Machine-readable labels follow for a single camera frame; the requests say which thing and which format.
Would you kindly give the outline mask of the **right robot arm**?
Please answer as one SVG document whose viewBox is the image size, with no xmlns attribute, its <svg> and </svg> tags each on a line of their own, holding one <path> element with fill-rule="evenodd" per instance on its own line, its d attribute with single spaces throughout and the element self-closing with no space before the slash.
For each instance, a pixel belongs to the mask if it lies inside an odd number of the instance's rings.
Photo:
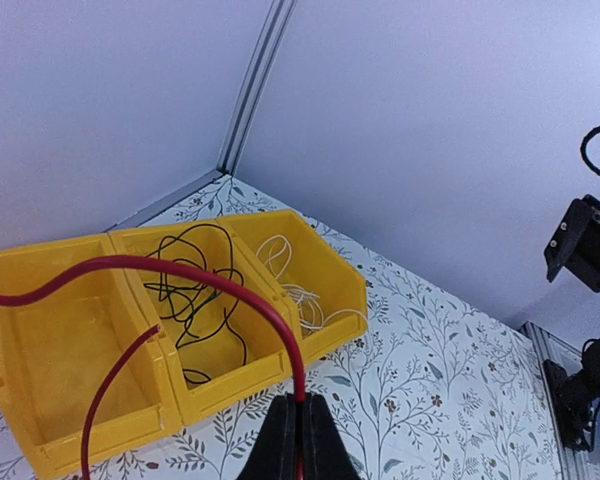
<svg viewBox="0 0 600 480">
<path fill-rule="evenodd" d="M 600 177 L 600 125 L 583 137 L 580 155 Z M 544 258 L 548 281 L 567 269 L 590 290 L 600 292 L 600 200 L 585 195 L 570 203 Z M 584 342 L 578 372 L 569 375 L 551 360 L 543 362 L 543 370 L 562 445 L 574 451 L 593 451 L 600 411 L 600 337 Z"/>
</svg>

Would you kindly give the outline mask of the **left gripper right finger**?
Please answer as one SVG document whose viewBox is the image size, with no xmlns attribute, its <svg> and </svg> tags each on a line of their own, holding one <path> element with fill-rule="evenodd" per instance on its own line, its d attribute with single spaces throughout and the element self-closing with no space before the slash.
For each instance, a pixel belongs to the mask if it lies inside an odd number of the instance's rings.
<svg viewBox="0 0 600 480">
<path fill-rule="evenodd" d="M 302 471 L 311 480 L 360 478 L 323 395 L 308 394 L 303 404 Z"/>
</svg>

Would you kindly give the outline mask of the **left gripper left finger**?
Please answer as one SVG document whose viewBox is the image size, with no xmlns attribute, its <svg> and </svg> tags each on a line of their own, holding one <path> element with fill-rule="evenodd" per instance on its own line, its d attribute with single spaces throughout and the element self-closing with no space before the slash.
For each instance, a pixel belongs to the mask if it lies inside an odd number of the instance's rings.
<svg viewBox="0 0 600 480">
<path fill-rule="evenodd" d="M 296 478 L 297 408 L 291 394 L 275 396 L 238 480 Z"/>
</svg>

